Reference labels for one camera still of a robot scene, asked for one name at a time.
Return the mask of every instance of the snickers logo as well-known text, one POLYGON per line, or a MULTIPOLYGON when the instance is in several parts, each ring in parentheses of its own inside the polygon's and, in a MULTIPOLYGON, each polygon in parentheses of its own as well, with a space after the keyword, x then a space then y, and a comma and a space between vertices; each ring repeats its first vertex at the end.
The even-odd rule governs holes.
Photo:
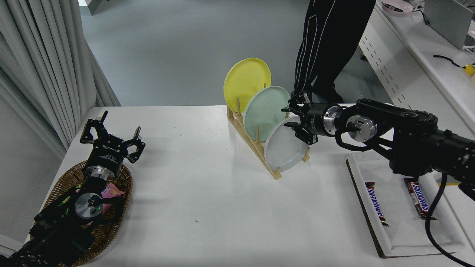
POLYGON ((384 218, 380 204, 378 203, 378 200, 376 199, 376 194, 374 193, 374 190, 369 189, 369 188, 367 189, 368 189, 368 194, 370 195, 371 201, 373 202, 373 206, 376 209, 376 213, 378 214, 379 217, 384 218))
POLYGON ((417 184, 412 184, 411 186, 419 202, 420 208, 425 212, 429 212, 429 205, 427 204, 426 198, 424 197, 420 186, 417 184))

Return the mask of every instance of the snickers bar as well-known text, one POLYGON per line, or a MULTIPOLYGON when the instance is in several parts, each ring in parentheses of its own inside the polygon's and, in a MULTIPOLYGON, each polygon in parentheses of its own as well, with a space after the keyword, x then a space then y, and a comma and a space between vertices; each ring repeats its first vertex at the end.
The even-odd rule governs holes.
POLYGON ((416 210, 419 214, 421 219, 425 219, 427 214, 429 213, 429 204, 422 193, 422 189, 419 185, 419 182, 415 178, 404 178, 404 182, 409 190, 409 194, 411 195, 412 202, 414 206, 416 206, 416 210))
POLYGON ((376 209, 376 213, 378 214, 381 224, 384 226, 389 227, 388 223, 386 222, 386 218, 384 218, 383 211, 381 210, 381 206, 378 203, 378 199, 376 198, 376 193, 374 192, 374 182, 373 181, 366 181, 364 182, 366 185, 366 189, 368 190, 368 194, 370 195, 371 201, 373 202, 373 206, 376 209))

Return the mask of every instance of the plate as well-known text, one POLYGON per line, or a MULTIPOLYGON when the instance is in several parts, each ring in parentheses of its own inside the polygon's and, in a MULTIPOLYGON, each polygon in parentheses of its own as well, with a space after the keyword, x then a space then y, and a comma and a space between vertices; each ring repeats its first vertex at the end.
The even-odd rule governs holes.
POLYGON ((299 117, 288 117, 276 125, 269 134, 264 148, 264 157, 269 167, 284 172, 294 167, 304 157, 308 145, 295 136, 288 122, 300 122, 299 117))
POLYGON ((265 141, 270 131, 285 119, 285 112, 280 109, 288 105, 289 99, 289 93, 280 86, 270 86, 255 94, 244 113, 244 128, 249 137, 256 140, 259 127, 259 140, 265 141))
POLYGON ((270 82, 270 70, 264 61, 255 57, 241 60, 229 70, 224 80, 226 104, 237 112, 236 97, 239 97, 241 111, 244 111, 252 96, 262 88, 270 86, 270 82))

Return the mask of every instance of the laptop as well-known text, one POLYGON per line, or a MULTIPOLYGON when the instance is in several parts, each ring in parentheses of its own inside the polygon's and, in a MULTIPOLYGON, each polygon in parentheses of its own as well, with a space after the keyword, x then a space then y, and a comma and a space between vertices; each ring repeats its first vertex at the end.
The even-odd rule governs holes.
POLYGON ((426 0, 424 14, 429 26, 456 48, 475 48, 473 11, 456 0, 426 0))

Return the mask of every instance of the wooden dish rack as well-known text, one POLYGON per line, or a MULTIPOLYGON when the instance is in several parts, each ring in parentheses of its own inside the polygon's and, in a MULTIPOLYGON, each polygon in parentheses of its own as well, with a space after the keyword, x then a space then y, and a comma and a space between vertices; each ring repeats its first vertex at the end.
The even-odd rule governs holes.
MULTIPOLYGON (((241 113, 241 103, 239 100, 239 97, 236 97, 236 104, 237 104, 237 112, 233 111, 229 105, 227 105, 227 114, 228 114, 228 120, 231 122, 231 124, 234 126, 236 131, 242 136, 244 141, 246 141, 247 145, 251 148, 251 150, 256 154, 258 159, 262 162, 262 164, 267 168, 269 173, 274 177, 275 180, 279 179, 282 177, 282 174, 280 173, 280 167, 277 167, 277 170, 272 170, 269 165, 266 162, 266 159, 264 157, 264 147, 262 146, 261 140, 259 139, 259 126, 256 129, 256 140, 253 140, 249 135, 246 133, 246 130, 244 128, 244 117, 241 113)), ((309 156, 310 153, 310 147, 307 148, 307 152, 302 158, 302 161, 307 161, 310 159, 309 156)))

